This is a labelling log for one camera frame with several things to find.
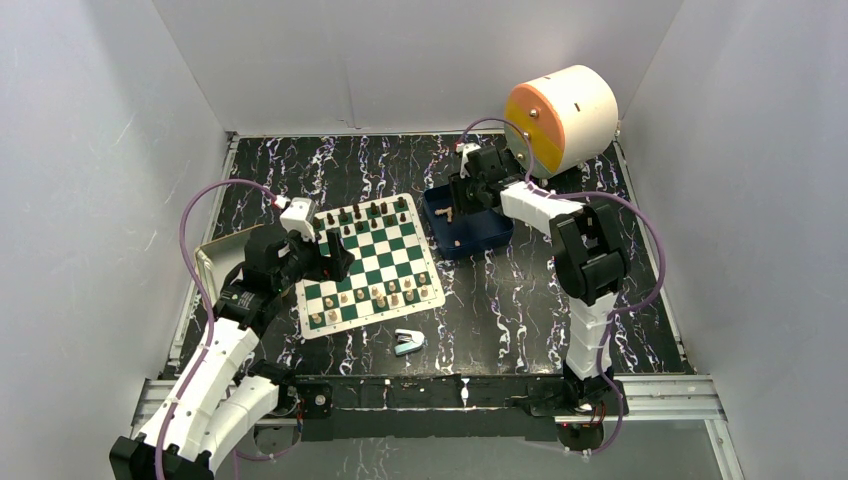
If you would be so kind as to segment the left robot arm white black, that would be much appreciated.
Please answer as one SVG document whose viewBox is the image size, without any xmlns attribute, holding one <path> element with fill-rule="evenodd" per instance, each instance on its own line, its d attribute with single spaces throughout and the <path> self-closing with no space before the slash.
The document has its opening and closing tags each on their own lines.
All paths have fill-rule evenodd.
<svg viewBox="0 0 848 480">
<path fill-rule="evenodd" d="M 354 261 L 331 228 L 305 239 L 278 224 L 249 229 L 244 258 L 208 308 L 206 340 L 159 409 L 132 438 L 119 437 L 109 461 L 118 479 L 212 479 L 223 459 L 263 417 L 300 417 L 324 393 L 300 387 L 293 371 L 260 360 L 239 370 L 301 280 L 341 281 Z"/>
</svg>

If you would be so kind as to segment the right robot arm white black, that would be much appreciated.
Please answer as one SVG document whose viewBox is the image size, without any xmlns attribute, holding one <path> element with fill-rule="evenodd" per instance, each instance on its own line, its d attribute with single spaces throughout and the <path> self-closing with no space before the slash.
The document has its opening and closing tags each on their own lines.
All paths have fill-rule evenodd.
<svg viewBox="0 0 848 480">
<path fill-rule="evenodd" d="M 587 414 L 599 408 L 613 378 L 611 313 L 630 264 L 605 205 L 559 197 L 520 173 L 511 155 L 493 146 L 461 143 L 449 178 L 454 216 L 497 212 L 547 236 L 557 281 L 568 298 L 570 342 L 563 384 L 533 394 L 533 407 Z"/>
</svg>

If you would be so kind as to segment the light pieces in tray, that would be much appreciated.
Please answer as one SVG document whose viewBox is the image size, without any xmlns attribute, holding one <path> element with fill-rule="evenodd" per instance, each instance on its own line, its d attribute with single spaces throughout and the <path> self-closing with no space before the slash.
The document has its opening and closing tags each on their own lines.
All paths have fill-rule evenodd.
<svg viewBox="0 0 848 480">
<path fill-rule="evenodd" d="M 444 217 L 448 224 L 453 222 L 454 212 L 452 207 L 435 209 L 434 215 Z"/>
</svg>

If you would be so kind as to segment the dark chess pieces row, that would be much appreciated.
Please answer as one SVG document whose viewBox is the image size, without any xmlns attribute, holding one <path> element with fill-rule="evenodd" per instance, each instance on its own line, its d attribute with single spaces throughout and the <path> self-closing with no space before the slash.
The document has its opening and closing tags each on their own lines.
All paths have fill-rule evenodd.
<svg viewBox="0 0 848 480">
<path fill-rule="evenodd" d="M 411 197 L 401 194 L 318 212 L 312 226 L 318 239 L 326 230 L 338 229 L 343 238 L 370 238 L 376 243 L 415 237 L 415 219 Z"/>
</svg>

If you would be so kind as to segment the green white chess board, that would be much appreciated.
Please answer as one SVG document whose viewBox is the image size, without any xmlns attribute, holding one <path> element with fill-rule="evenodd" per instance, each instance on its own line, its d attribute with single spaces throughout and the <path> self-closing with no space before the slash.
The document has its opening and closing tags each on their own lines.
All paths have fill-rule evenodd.
<svg viewBox="0 0 848 480">
<path fill-rule="evenodd" d="M 343 238 L 343 247 L 351 252 L 355 259 L 350 267 L 348 276 L 341 282 L 322 281 L 314 282 L 303 280 L 295 285 L 297 295 L 297 307 L 299 313 L 302 337 L 313 340 L 320 337 L 340 333 L 366 325 L 387 321 L 390 319 L 405 317 L 413 313 L 423 312 L 430 309 L 442 307 L 446 302 L 445 290 L 438 276 L 436 262 L 429 248 L 427 235 L 424 232 L 422 222 L 413 197 L 411 197 L 412 211 L 416 216 L 415 226 L 417 233 L 415 237 L 405 236 L 388 241 L 374 243 L 370 238 L 358 240 L 356 237 Z M 321 251 L 328 254 L 326 240 L 318 239 Z M 428 282 L 420 284 L 418 275 L 426 273 Z M 403 288 L 403 280 L 410 278 L 412 287 Z M 387 283 L 394 281 L 397 286 L 395 292 L 390 292 Z M 376 298 L 371 295 L 371 288 L 376 286 L 380 295 L 386 298 L 387 308 L 379 310 Z M 426 286 L 429 289 L 429 297 L 422 298 L 419 289 Z M 356 291 L 362 289 L 365 298 L 358 300 Z M 407 290 L 415 291 L 413 301 L 407 301 L 405 293 Z M 346 293 L 349 303 L 341 305 L 339 295 Z M 399 305 L 390 305 L 390 296 L 399 297 Z M 340 321 L 335 325 L 327 325 L 325 312 L 337 309 Z M 311 315 L 320 314 L 324 324 L 316 327 L 311 323 Z"/>
</svg>

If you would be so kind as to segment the blue tray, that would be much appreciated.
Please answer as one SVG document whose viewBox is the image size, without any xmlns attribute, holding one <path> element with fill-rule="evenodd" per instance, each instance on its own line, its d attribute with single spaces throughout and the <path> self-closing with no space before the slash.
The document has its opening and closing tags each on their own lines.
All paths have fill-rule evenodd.
<svg viewBox="0 0 848 480">
<path fill-rule="evenodd" d="M 487 210 L 475 214 L 447 215 L 437 211 L 453 206 L 448 185 L 423 192 L 423 213 L 431 227 L 437 250 L 446 260 L 470 257 L 506 246 L 514 232 L 512 219 Z"/>
</svg>

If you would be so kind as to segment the gold metal tin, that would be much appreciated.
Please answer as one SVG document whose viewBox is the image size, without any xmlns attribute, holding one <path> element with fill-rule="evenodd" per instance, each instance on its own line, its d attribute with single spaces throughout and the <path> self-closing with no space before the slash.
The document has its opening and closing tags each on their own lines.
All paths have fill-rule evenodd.
<svg viewBox="0 0 848 480">
<path fill-rule="evenodd" d="M 196 270 L 201 283 L 215 304 L 227 274 L 245 259 L 244 247 L 259 225 L 211 240 L 195 249 Z"/>
</svg>

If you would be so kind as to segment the white cylindrical drawer cabinet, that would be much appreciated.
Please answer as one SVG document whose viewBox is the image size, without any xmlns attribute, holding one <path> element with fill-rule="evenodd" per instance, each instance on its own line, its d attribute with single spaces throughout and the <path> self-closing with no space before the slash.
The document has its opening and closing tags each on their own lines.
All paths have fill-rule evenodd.
<svg viewBox="0 0 848 480">
<path fill-rule="evenodd" d="M 602 153 L 619 123 L 609 84 L 594 70 L 574 65 L 515 86 L 503 118 L 509 149 L 537 179 L 550 179 Z"/>
</svg>

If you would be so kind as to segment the small light blue stapler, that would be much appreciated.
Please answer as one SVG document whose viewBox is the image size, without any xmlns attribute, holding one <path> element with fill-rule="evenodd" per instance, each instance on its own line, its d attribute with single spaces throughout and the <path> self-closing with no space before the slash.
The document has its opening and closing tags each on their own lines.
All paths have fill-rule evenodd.
<svg viewBox="0 0 848 480">
<path fill-rule="evenodd" d="M 419 351 L 426 341 L 424 333 L 418 330 L 396 329 L 394 336 L 394 353 L 398 357 Z"/>
</svg>

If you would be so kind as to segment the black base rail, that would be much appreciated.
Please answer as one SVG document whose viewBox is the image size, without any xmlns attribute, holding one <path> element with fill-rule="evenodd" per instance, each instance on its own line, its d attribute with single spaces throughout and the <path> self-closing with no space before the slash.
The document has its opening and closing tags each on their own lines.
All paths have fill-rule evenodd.
<svg viewBox="0 0 848 480">
<path fill-rule="evenodd" d="M 294 375 L 282 396 L 259 427 L 300 421 L 307 442 L 519 437 L 594 448 L 630 412 L 620 381 L 563 374 Z"/>
</svg>

